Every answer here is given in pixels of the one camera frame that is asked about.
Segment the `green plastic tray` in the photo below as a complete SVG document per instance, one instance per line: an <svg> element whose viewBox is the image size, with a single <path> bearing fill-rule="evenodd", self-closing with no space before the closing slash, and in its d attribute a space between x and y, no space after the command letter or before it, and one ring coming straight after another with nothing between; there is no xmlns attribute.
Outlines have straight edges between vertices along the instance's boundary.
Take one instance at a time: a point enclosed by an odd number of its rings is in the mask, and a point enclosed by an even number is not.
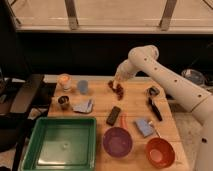
<svg viewBox="0 0 213 171"><path fill-rule="evenodd" d="M40 118L23 160L23 171L93 171L94 117Z"/></svg>

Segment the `wooden tabletop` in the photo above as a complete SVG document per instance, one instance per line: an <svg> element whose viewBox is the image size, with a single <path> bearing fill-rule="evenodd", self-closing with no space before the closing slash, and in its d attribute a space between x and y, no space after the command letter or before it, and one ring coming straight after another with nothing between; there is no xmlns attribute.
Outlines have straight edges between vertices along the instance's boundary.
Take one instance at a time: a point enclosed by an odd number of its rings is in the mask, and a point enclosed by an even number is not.
<svg viewBox="0 0 213 171"><path fill-rule="evenodd" d="M189 171L188 162L182 147L181 139L172 117L167 99L163 89L152 80L145 81L127 81L122 84L124 88L124 98L117 100L116 95L108 87L109 80L89 80L89 91L86 95L81 95L76 88L77 80L72 81L72 89L69 92L64 92L57 85L52 104L48 113L49 117L57 116L94 116L97 119L97 148L96 148L96 171L155 171L159 170L153 167L146 158L145 146L146 143L153 137L153 134L147 138L139 132L136 127L135 120L145 118L152 120L156 130L161 137L171 143L175 150L175 162L172 166L162 169L165 171ZM160 89L160 94L155 97L155 103L159 108L163 121L159 122L156 116L147 105L146 90L155 85ZM57 100L60 96L67 95L70 98L71 106L82 101L93 99L93 111L90 114L79 114L72 109L62 110ZM102 145L103 134L111 126L106 124L107 116L113 106L121 108L121 113L126 114L126 122L129 133L133 139L133 148L131 152L123 158L113 158L109 156Z"/></svg>

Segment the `blue sponge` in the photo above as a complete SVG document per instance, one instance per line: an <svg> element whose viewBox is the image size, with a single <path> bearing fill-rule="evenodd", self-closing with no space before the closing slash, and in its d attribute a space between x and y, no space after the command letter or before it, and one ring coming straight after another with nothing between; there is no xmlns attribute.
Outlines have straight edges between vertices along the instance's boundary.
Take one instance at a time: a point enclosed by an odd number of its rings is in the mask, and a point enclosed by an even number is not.
<svg viewBox="0 0 213 171"><path fill-rule="evenodd" d="M147 137L154 133L153 127L151 127L145 119L137 119L135 123L144 137Z"/></svg>

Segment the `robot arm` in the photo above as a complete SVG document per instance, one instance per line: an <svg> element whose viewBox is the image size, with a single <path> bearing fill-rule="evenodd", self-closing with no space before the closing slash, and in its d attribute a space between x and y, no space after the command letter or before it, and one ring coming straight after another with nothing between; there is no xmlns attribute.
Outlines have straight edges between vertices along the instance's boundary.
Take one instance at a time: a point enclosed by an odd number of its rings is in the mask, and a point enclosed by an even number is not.
<svg viewBox="0 0 213 171"><path fill-rule="evenodd" d="M203 125L203 133L195 164L195 171L211 171L213 163L213 96L205 89L193 84L180 75L159 64L158 49L153 46L133 48L128 59L122 62L116 71L115 80L125 81L143 71L159 83L178 103L191 112Z"/></svg>

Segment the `blue cup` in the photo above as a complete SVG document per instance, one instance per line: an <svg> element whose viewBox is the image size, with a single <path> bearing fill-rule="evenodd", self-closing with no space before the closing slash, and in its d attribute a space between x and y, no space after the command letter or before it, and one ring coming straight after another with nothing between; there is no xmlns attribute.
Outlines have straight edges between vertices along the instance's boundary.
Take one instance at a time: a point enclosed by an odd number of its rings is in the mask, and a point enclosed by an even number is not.
<svg viewBox="0 0 213 171"><path fill-rule="evenodd" d="M88 81L80 80L77 84L77 88L81 94L87 94L88 92Z"/></svg>

